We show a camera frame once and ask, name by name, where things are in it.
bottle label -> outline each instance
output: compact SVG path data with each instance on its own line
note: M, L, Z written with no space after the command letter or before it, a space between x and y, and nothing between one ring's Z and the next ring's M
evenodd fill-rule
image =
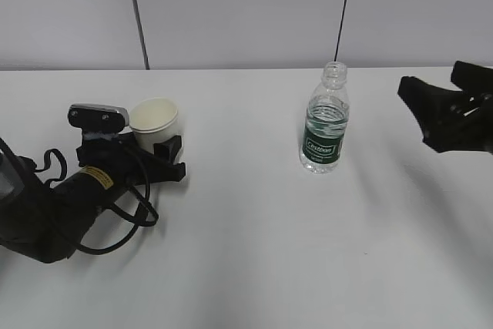
M303 137L303 154L320 165L334 163L339 159L344 135L338 138L323 138L313 134L306 126Z

white cup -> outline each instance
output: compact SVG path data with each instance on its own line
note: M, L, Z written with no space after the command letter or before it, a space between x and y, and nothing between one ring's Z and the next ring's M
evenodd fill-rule
M130 111L130 129L139 146L154 154L154 144L179 135L178 107L166 98L144 100Z

black cable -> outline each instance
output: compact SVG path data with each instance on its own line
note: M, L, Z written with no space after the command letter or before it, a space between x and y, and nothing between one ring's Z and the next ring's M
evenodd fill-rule
M140 48L142 49L144 66L146 67L146 69L150 69L149 58L147 56L146 40L144 40L144 31L142 28L142 22L140 21L139 4L137 3L137 0L132 0L132 5L133 5L133 14L136 17L136 22L137 22L137 31L139 32Z
M340 36L342 35L342 27L343 27L343 24L344 24L344 16L346 15L346 5L347 5L347 0L344 0L344 5L342 7L342 15L340 15L339 35L337 36L337 45L336 45L336 52L335 52L335 55L334 55L334 62L337 61L337 55L339 54Z
M63 156L62 152L60 152L56 148L48 149L45 152L45 155L43 156L43 161L45 163L45 166L42 169L35 169L34 172L42 173L47 169L49 169L52 166L52 157L51 157L52 154L55 155L56 159L60 162L60 176L46 180L45 185L47 186L51 186L54 181L56 182L63 181L67 177L67 161Z
M140 159L137 153L134 152L131 147L126 147L122 142L120 144L123 145L123 150L125 150L130 156L134 158L134 160L137 162L137 165L139 166L141 173L144 177L144 183L146 187L146 194L150 194L150 181L149 177L147 176L147 171L146 167L144 166L144 163ZM108 208L116 213L118 216L122 217L124 220L129 221L130 223L134 223L135 225L139 225L140 227L153 227L156 225L157 220L159 219L159 214L157 213L156 209L153 207L153 205L149 202L149 197L148 196L142 196L141 193L134 187L130 186L129 187L129 192L139 201L139 205L144 206L149 213L153 216L154 220L142 220L142 219L137 219L136 216L132 216L129 213L125 212L122 210L120 207L117 205L109 204Z

table surface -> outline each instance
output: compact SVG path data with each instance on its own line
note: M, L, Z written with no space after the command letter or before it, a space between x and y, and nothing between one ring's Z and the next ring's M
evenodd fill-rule
M159 224L121 250L52 265L0 250L2 327L491 328L493 159L434 153L397 97L401 76L449 87L450 72L350 69L324 176L298 159L321 69L0 72L0 135L19 155L58 147L73 172L71 103L166 96L187 165L155 193ZM84 241L128 229L105 213Z

plastic bottle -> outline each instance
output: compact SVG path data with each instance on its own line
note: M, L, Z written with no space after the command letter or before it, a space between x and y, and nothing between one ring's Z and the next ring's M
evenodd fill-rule
M308 102L300 160L313 173L329 173L340 158L349 118L346 75L345 64L327 63Z

